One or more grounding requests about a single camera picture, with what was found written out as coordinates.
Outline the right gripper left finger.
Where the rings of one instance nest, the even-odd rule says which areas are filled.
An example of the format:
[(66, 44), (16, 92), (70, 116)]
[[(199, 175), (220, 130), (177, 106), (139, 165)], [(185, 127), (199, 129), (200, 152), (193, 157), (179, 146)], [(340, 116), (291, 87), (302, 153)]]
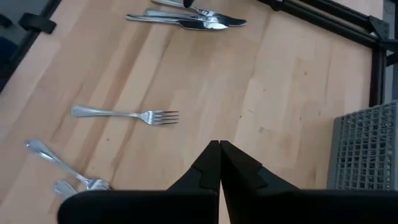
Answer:
[(218, 224), (221, 145), (210, 141), (166, 190), (92, 190), (64, 201), (58, 224)]

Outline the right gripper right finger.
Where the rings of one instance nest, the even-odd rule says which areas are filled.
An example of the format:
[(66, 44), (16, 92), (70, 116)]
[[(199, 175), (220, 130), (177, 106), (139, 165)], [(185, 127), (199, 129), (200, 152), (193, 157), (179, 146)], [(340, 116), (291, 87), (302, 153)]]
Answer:
[(398, 192), (300, 189), (228, 141), (221, 182), (231, 224), (398, 224)]

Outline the silver dinner fork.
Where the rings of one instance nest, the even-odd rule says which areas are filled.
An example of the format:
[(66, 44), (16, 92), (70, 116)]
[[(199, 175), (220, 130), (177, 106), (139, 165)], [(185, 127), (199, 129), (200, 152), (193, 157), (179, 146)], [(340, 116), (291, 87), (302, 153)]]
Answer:
[(110, 183), (100, 178), (89, 178), (83, 174), (73, 170), (68, 164), (63, 162), (56, 154), (41, 140), (39, 139), (28, 139), (25, 141), (26, 147), (33, 153), (37, 154), (43, 159), (46, 159), (56, 166), (74, 176), (76, 179), (81, 181), (87, 190), (113, 190)]
[(152, 126), (163, 126), (177, 124), (179, 121), (178, 111), (149, 110), (143, 113), (123, 112), (102, 110), (89, 106), (75, 105), (71, 108), (71, 115), (76, 118), (94, 117), (94, 116), (122, 116), (128, 118), (137, 118)]
[(53, 185), (53, 191), (61, 195), (64, 200), (78, 193), (66, 180), (57, 180)]

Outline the grey mesh cutlery basket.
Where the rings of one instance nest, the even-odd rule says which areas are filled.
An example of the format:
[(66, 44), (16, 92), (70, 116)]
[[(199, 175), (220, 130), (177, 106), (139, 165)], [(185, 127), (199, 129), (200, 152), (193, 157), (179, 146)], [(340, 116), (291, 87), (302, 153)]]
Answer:
[(398, 101), (334, 119), (326, 187), (398, 191)]

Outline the black aluminium table frame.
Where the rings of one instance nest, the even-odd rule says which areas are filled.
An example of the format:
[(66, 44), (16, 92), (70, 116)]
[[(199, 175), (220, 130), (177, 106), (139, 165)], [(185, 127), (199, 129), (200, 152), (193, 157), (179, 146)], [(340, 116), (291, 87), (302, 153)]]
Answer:
[[(24, 30), (24, 13), (51, 20), (62, 0), (0, 0), (0, 92), (39, 34)], [(273, 11), (283, 11), (372, 50), (369, 105), (384, 101), (386, 68), (398, 63), (398, 39), (389, 38), (389, 24), (334, 0), (258, 0)]]

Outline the black frame clamp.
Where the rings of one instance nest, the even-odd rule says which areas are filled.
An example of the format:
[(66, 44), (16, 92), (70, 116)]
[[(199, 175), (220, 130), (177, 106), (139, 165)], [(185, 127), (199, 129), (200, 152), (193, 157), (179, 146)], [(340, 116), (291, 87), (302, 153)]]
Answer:
[(38, 16), (31, 13), (24, 13), (19, 19), (18, 24), (24, 30), (33, 30), (35, 32), (45, 32), (51, 34), (56, 28), (57, 24), (50, 19), (43, 16)]

